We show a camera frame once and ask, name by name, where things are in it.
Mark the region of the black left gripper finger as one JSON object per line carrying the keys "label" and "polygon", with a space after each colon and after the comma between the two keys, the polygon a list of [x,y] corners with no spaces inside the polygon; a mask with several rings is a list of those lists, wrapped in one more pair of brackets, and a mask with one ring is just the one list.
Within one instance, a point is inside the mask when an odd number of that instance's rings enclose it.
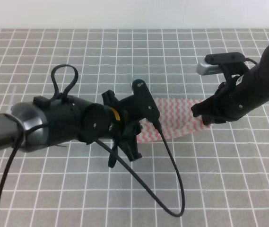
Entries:
{"label": "black left gripper finger", "polygon": [[[119,139],[116,139],[116,140],[113,141],[113,147],[112,147],[111,151],[116,155],[118,155],[118,145],[119,145],[119,143],[120,143]],[[117,162],[117,159],[115,158],[115,156],[113,154],[110,154],[109,155],[109,160],[108,160],[108,166],[110,168],[114,168],[116,162]]]}
{"label": "black left gripper finger", "polygon": [[136,135],[122,138],[122,151],[130,162],[142,158],[142,155],[138,152]]}

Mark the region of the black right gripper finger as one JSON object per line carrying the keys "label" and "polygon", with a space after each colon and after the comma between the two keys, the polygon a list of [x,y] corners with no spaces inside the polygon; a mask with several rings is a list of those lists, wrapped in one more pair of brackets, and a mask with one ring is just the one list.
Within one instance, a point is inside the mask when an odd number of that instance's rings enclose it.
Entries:
{"label": "black right gripper finger", "polygon": [[211,115],[202,115],[202,121],[204,125],[218,124],[219,120]]}
{"label": "black right gripper finger", "polygon": [[211,115],[212,114],[213,102],[211,99],[206,99],[200,103],[197,103],[191,107],[193,117],[198,117],[201,115]]}

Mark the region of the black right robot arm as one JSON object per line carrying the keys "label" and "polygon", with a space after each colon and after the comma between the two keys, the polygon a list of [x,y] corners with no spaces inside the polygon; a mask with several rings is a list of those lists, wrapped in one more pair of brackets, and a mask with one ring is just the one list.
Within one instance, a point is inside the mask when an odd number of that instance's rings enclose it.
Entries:
{"label": "black right robot arm", "polygon": [[198,63],[199,75],[223,74],[215,93],[191,107],[194,117],[204,125],[234,122],[269,101],[269,46],[260,62],[249,69],[250,59],[240,52],[208,54]]}

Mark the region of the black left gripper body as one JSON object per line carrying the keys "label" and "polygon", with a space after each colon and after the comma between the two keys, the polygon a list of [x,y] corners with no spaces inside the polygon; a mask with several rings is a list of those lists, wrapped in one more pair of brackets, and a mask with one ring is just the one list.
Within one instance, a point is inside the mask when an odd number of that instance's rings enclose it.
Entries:
{"label": "black left gripper body", "polygon": [[134,95],[128,96],[121,100],[115,97],[112,90],[102,93],[103,104],[112,109],[119,116],[118,131],[113,136],[115,144],[123,143],[130,147],[137,146],[137,135],[141,132],[139,121],[141,114],[137,110],[136,98]]}

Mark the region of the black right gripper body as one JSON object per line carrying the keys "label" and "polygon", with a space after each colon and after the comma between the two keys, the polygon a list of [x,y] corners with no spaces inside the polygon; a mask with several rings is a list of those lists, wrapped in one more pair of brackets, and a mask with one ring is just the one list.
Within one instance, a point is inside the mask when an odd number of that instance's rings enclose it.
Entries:
{"label": "black right gripper body", "polygon": [[240,82],[231,84],[222,82],[214,95],[209,98],[213,102],[211,116],[216,117],[219,123],[234,122],[241,118],[239,104],[233,97],[239,91],[240,86]]}

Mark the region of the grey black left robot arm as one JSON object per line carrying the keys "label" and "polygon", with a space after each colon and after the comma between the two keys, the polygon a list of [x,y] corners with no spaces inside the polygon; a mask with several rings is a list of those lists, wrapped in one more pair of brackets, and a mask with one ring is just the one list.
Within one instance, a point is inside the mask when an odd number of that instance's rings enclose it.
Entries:
{"label": "grey black left robot arm", "polygon": [[0,113],[0,150],[19,144],[32,152],[70,140],[91,144],[111,139],[114,152],[122,150],[129,161],[141,158],[137,145],[141,126],[130,119],[126,100],[118,100],[112,90],[102,98],[98,104],[59,94],[13,105],[10,113]]}

